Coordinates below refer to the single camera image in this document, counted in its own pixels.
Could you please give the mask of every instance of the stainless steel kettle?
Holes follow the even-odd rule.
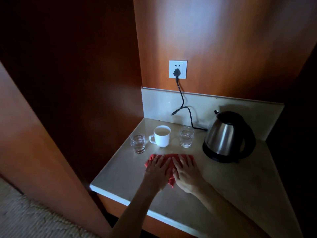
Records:
[[[235,112],[217,112],[211,121],[203,144],[204,153],[211,159],[230,163],[249,156],[256,145],[250,126]],[[240,151],[244,140],[244,149]]]

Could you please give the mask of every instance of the power cord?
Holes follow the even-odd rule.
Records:
[[[193,120],[192,120],[192,113],[191,113],[191,110],[190,110],[190,109],[189,109],[189,107],[187,107],[187,106],[183,107],[183,106],[184,106],[184,97],[183,97],[182,92],[180,91],[180,87],[179,87],[179,84],[178,84],[178,77],[180,76],[180,70],[179,70],[178,68],[177,68],[177,69],[175,69],[175,71],[174,71],[173,75],[176,77],[176,84],[177,84],[178,90],[179,90],[179,92],[180,92],[180,95],[182,96],[183,103],[182,103],[182,105],[181,105],[181,107],[180,107],[179,109],[177,109],[177,110],[175,110],[174,112],[172,112],[172,116],[173,116],[173,115],[175,115],[175,114],[177,114],[177,113],[178,113],[178,111],[180,111],[181,109],[183,109],[183,108],[187,108],[187,109],[188,109],[188,111],[189,111],[189,116],[191,117],[191,124],[192,124],[192,127],[193,127],[193,128],[195,128],[195,129],[201,129],[201,130],[205,130],[205,131],[207,131],[207,129],[206,129],[206,128],[196,128],[196,127],[194,127],[194,125],[193,125]]]

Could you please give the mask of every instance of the beige carpet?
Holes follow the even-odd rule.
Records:
[[[0,178],[1,238],[97,238],[41,204],[21,195]]]

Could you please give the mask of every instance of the red cloth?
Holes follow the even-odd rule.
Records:
[[[145,163],[145,167],[148,166],[149,161],[150,161],[150,160],[153,160],[153,159],[155,158],[155,156],[156,156],[155,154],[152,154],[152,155],[150,156],[150,158],[148,159],[148,161]],[[181,156],[186,160],[186,164],[188,165],[186,155],[181,155]],[[192,155],[188,155],[188,156],[190,157],[191,160],[194,160],[194,157],[193,157]],[[166,162],[166,160],[167,160],[168,158],[171,158],[171,162],[170,162],[170,164],[168,165],[168,168],[174,168],[174,169],[176,169],[175,164],[174,164],[174,162],[173,162],[173,160],[172,160],[172,157],[174,157],[174,158],[178,161],[178,163],[180,164],[180,166],[183,167],[183,165],[182,165],[182,163],[180,162],[180,159],[179,159],[179,157],[178,157],[178,154],[167,154],[167,155],[165,155],[164,160],[163,160],[163,162],[162,162],[162,165]],[[169,178],[168,183],[169,183],[172,187],[173,187],[174,184],[175,184],[175,179],[174,179],[174,176],[173,176],[173,173],[172,173],[172,172],[171,172],[171,175],[170,175],[170,178]]]

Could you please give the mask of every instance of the mug handle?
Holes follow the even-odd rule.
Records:
[[[149,141],[150,141],[152,144],[156,144],[156,142],[155,142],[155,141],[152,141],[152,140],[151,140],[151,138],[152,138],[152,137],[154,137],[154,135],[150,135],[150,137],[149,137]]]

